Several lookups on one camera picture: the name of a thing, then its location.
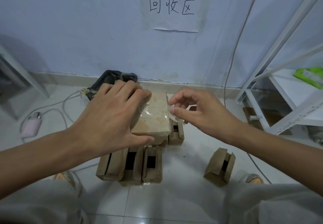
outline baseboard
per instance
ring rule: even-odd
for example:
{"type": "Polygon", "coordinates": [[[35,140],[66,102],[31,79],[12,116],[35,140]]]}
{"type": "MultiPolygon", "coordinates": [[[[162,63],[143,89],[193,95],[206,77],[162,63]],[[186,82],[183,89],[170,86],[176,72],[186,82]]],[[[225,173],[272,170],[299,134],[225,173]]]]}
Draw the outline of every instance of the baseboard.
{"type": "MultiPolygon", "coordinates": [[[[84,86],[91,87],[99,78],[98,76],[74,75],[69,73],[50,73],[50,72],[29,72],[39,83],[84,86]]],[[[215,94],[219,98],[223,98],[224,88],[215,85],[204,84],[177,84],[165,82],[161,80],[139,80],[138,83],[151,91],[166,91],[169,94],[175,94],[180,88],[188,87],[198,90],[205,90],[215,94]]],[[[225,91],[226,98],[235,99],[241,88],[227,87],[225,91]]]]}

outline pink device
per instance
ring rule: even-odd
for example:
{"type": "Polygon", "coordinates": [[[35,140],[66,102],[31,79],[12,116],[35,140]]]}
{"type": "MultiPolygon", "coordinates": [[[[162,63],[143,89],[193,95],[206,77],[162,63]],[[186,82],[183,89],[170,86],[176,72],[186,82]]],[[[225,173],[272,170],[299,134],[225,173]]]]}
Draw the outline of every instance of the pink device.
{"type": "Polygon", "coordinates": [[[25,124],[22,127],[22,132],[20,133],[20,137],[22,139],[34,137],[37,135],[39,127],[41,124],[40,113],[35,113],[33,117],[30,117],[26,120],[25,124]]]}

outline power cord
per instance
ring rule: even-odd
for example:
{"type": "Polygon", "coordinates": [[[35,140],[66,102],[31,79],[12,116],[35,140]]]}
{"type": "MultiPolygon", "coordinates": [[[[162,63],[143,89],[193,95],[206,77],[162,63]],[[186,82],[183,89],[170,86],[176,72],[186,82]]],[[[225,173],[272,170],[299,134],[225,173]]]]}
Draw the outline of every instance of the power cord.
{"type": "MultiPolygon", "coordinates": [[[[225,107],[226,107],[226,104],[225,104],[225,89],[226,89],[226,84],[227,84],[227,82],[228,82],[228,78],[229,78],[229,75],[230,75],[230,72],[231,72],[231,69],[232,69],[233,60],[234,60],[234,58],[235,58],[236,50],[237,50],[237,47],[238,47],[238,44],[239,44],[239,41],[240,41],[240,38],[241,38],[242,32],[243,32],[243,30],[244,30],[244,27],[245,27],[245,26],[246,26],[246,24],[247,24],[247,21],[248,21],[249,15],[250,15],[250,13],[251,13],[251,10],[252,10],[252,8],[253,8],[253,5],[254,5],[255,1],[256,1],[256,0],[252,0],[251,6],[250,6],[249,11],[248,11],[248,14],[247,14],[247,17],[246,17],[246,19],[245,19],[245,21],[244,21],[244,24],[243,24],[242,29],[241,29],[241,31],[240,31],[240,34],[239,34],[238,40],[237,40],[237,42],[236,42],[236,46],[235,46],[235,48],[234,48],[234,50],[233,50],[232,59],[231,59],[231,64],[230,64],[230,68],[229,68],[228,75],[226,76],[225,84],[224,84],[224,95],[223,95],[223,98],[224,98],[224,106],[225,106],[225,107]]],[[[256,164],[256,162],[253,160],[253,158],[251,157],[251,155],[250,155],[249,153],[247,153],[247,154],[248,154],[249,158],[251,159],[251,161],[253,162],[253,164],[254,164],[254,165],[256,166],[256,168],[259,170],[259,172],[264,176],[264,178],[265,178],[265,179],[266,179],[270,184],[272,184],[272,183],[271,183],[271,181],[269,181],[269,179],[268,179],[268,178],[264,175],[264,173],[261,171],[261,169],[259,169],[258,165],[257,165],[257,164],[256,164]]]]}
{"type": "MultiPolygon", "coordinates": [[[[70,100],[70,99],[72,99],[72,98],[75,98],[75,97],[80,96],[81,94],[76,95],[76,96],[72,96],[72,95],[74,95],[74,94],[76,94],[76,93],[78,93],[78,92],[80,92],[80,91],[76,91],[76,92],[72,93],[72,94],[71,94],[71,95],[69,95],[67,98],[65,98],[64,100],[62,100],[62,101],[60,101],[60,102],[58,102],[58,103],[54,103],[54,104],[50,104],[50,105],[47,105],[47,106],[43,106],[43,107],[39,107],[39,108],[35,108],[35,109],[34,109],[33,111],[31,111],[31,112],[26,116],[26,118],[24,118],[24,120],[21,122],[21,124],[20,124],[20,128],[19,128],[19,133],[21,134],[21,132],[22,132],[22,127],[23,127],[23,125],[24,125],[25,121],[27,120],[27,118],[28,118],[32,113],[34,113],[35,111],[37,111],[37,110],[39,110],[39,109],[42,109],[42,108],[51,107],[51,106],[54,106],[54,105],[57,105],[57,104],[60,104],[60,103],[65,103],[67,100],[70,100]]],[[[64,117],[64,115],[63,115],[63,113],[62,113],[59,109],[57,109],[57,108],[49,109],[49,110],[47,110],[47,111],[43,112],[43,113],[42,113],[42,115],[44,115],[44,114],[46,114],[46,113],[48,113],[48,112],[50,112],[50,111],[57,111],[57,112],[59,112],[59,113],[60,113],[60,115],[62,116],[62,118],[63,118],[63,120],[64,120],[65,128],[67,129],[66,119],[65,119],[65,117],[64,117]]],[[[66,115],[66,116],[71,120],[71,118],[67,115],[67,113],[64,111],[64,109],[63,109],[63,112],[64,112],[64,113],[65,113],[65,115],[66,115]]]]}

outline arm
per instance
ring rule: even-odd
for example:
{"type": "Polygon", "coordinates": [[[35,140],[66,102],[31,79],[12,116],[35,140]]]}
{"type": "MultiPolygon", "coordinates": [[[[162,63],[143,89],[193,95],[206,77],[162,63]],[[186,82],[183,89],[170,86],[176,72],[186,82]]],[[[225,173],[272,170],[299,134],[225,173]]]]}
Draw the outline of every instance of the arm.
{"type": "Polygon", "coordinates": [[[132,81],[103,84],[67,130],[0,152],[0,199],[90,159],[153,140],[130,132],[132,117],[149,94],[132,81]]]}
{"type": "Polygon", "coordinates": [[[323,196],[323,150],[260,131],[233,116],[206,91],[181,89],[170,100],[171,114],[204,133],[248,152],[323,196]]]}

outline white paper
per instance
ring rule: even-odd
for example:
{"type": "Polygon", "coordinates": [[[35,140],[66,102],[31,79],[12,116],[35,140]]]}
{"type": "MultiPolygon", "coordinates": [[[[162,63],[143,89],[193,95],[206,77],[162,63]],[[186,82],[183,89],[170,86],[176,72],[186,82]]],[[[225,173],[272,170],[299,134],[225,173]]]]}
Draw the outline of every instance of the white paper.
{"type": "Polygon", "coordinates": [[[207,9],[205,0],[142,0],[142,10],[151,29],[198,32],[207,9]]]}

